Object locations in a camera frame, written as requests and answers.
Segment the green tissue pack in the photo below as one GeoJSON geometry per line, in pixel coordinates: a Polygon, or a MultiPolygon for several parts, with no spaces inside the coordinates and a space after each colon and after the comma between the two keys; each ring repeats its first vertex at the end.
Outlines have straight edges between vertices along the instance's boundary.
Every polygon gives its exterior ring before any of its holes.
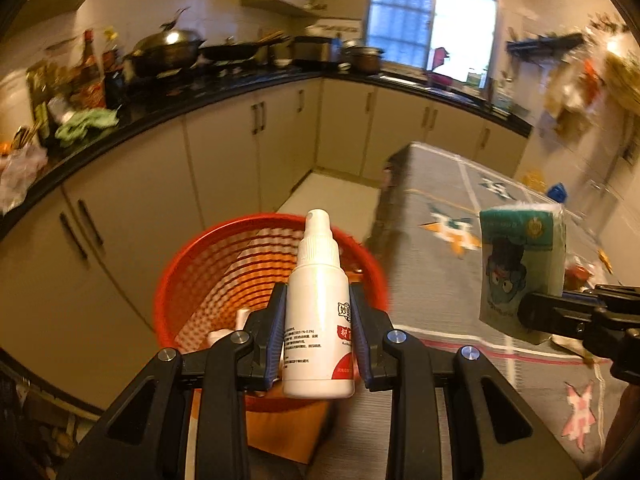
{"type": "Polygon", "coordinates": [[[518,307],[529,292],[560,296],[564,285],[564,207],[553,204],[495,206],[480,212],[483,275],[480,320],[529,344],[549,335],[525,327],[518,307]]]}

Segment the white spray bottle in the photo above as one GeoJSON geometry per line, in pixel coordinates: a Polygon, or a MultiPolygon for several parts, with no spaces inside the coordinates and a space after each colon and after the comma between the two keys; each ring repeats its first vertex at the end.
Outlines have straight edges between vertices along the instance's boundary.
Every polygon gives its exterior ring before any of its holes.
{"type": "Polygon", "coordinates": [[[354,394],[352,309],[328,213],[313,209],[286,288],[283,394],[334,400],[354,394]]]}

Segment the beige kitchen cabinets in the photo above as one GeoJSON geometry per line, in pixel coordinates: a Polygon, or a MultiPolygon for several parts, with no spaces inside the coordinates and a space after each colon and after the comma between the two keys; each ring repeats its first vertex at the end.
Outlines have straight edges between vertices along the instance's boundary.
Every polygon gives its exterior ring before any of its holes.
{"type": "Polygon", "coordinates": [[[278,81],[104,136],[1,221],[1,348],[102,408],[155,349],[160,274],[190,238],[277,210],[314,168],[381,182],[370,127],[403,148],[431,99],[344,78],[278,81]]]}

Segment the blue object behind table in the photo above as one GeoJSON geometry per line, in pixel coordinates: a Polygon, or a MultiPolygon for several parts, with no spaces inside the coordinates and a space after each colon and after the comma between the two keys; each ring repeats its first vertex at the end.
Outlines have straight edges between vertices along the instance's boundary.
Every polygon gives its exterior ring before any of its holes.
{"type": "Polygon", "coordinates": [[[550,198],[550,200],[554,200],[555,203],[565,204],[568,193],[564,184],[562,182],[558,182],[548,188],[546,196],[550,198]]]}

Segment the red plastic mesh basket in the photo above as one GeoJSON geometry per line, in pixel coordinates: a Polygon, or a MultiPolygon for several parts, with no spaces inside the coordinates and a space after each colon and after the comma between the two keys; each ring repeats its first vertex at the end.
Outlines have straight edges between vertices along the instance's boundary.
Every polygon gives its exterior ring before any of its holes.
{"type": "MultiPolygon", "coordinates": [[[[251,214],[203,232],[180,249],[163,270],[153,302],[161,347],[191,353],[208,347],[207,335],[233,330],[238,311],[267,307],[274,284],[287,283],[297,261],[305,217],[251,214]]],[[[349,283],[362,284],[370,307],[388,310],[386,279],[375,258],[333,225],[333,238],[349,283]]],[[[254,413],[282,413],[326,403],[288,399],[277,384],[265,396],[245,397],[254,413]]]]}

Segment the grey patterned tablecloth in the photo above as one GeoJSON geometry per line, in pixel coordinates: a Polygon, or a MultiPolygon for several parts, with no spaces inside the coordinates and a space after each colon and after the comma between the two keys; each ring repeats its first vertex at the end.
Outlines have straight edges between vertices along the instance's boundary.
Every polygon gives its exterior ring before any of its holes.
{"type": "Polygon", "coordinates": [[[544,203],[524,184],[414,142],[390,156],[366,246],[382,266],[390,319],[428,346],[474,344],[494,363],[591,479],[626,386],[579,342],[510,338],[480,320],[481,210],[544,203]]]}

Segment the hanging plastic bags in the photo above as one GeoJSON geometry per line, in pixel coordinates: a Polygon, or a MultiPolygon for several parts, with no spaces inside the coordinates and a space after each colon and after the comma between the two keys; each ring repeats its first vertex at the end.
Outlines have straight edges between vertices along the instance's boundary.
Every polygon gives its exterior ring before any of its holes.
{"type": "Polygon", "coordinates": [[[568,54],[551,71],[542,119],[559,138],[577,138],[594,124],[607,98],[639,116],[638,56],[608,49],[568,54]]]}

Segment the clear plastic bag on counter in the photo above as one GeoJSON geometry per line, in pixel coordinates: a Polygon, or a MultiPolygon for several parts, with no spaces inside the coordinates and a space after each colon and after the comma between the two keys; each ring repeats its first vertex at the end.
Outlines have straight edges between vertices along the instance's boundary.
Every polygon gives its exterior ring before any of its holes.
{"type": "Polygon", "coordinates": [[[13,152],[1,163],[2,216],[24,202],[29,188],[47,162],[47,151],[39,145],[29,144],[13,152]]]}

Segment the green cloth on counter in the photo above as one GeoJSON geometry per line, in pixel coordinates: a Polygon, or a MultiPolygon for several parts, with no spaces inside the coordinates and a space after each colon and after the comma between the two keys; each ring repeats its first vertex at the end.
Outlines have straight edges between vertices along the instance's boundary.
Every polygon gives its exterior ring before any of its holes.
{"type": "Polygon", "coordinates": [[[119,119],[116,110],[90,108],[78,110],[68,116],[54,134],[62,148],[67,148],[85,139],[90,130],[104,130],[117,126],[119,119]]]}

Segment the dark sauce bottle red label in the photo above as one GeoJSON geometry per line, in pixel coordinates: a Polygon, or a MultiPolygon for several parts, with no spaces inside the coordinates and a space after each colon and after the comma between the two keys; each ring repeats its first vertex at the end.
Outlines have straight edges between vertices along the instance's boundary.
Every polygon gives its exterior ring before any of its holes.
{"type": "Polygon", "coordinates": [[[104,90],[101,72],[93,49],[93,30],[84,31],[84,45],[75,82],[79,105],[85,110],[104,108],[104,90]]]}

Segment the window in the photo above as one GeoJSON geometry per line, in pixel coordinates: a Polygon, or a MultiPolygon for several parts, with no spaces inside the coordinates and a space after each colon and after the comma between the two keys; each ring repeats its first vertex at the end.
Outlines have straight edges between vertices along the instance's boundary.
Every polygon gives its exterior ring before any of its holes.
{"type": "Polygon", "coordinates": [[[499,0],[370,0],[367,44],[433,78],[486,86],[499,0]]]}

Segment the steel pot by window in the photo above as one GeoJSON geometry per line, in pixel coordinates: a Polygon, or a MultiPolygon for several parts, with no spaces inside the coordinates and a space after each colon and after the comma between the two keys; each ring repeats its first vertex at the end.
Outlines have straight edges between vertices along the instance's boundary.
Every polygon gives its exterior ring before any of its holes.
{"type": "Polygon", "coordinates": [[[361,75],[376,75],[382,70],[385,51],[377,47],[353,46],[343,50],[345,60],[352,73],[361,75]]]}

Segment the steel wok with lid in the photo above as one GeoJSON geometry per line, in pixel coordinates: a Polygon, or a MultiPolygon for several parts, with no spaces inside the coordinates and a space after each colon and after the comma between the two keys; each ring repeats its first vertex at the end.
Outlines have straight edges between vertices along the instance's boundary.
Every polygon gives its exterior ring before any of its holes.
{"type": "Polygon", "coordinates": [[[172,70],[193,66],[200,56],[205,39],[194,29],[179,28],[178,21],[189,7],[176,11],[175,16],[160,25],[160,31],[136,43],[125,60],[131,64],[134,76],[156,77],[172,70]]]}

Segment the black frying pan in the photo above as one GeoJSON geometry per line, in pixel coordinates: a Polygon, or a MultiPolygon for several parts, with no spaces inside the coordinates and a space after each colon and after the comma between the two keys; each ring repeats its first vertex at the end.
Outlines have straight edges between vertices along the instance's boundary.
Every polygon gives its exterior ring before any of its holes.
{"type": "Polygon", "coordinates": [[[261,48],[271,47],[275,44],[290,40],[291,37],[284,32],[274,32],[262,39],[253,42],[226,42],[225,44],[212,44],[200,47],[200,55],[206,61],[242,62],[254,58],[261,48]]]}

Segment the steel rice cooker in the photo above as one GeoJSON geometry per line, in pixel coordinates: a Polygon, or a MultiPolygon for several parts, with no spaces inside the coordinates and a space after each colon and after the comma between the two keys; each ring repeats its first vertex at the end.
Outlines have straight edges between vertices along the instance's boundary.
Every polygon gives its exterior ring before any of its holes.
{"type": "Polygon", "coordinates": [[[340,60],[341,41],[322,36],[297,36],[290,43],[292,61],[299,66],[336,64],[340,60]]]}

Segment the black wall shelf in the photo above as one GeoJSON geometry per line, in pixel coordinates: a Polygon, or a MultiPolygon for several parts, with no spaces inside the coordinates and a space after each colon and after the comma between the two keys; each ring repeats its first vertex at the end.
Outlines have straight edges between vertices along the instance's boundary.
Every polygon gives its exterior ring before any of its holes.
{"type": "Polygon", "coordinates": [[[522,41],[508,41],[506,53],[521,61],[534,62],[544,58],[562,58],[564,54],[582,46],[585,38],[581,32],[564,36],[538,36],[522,41]]]}

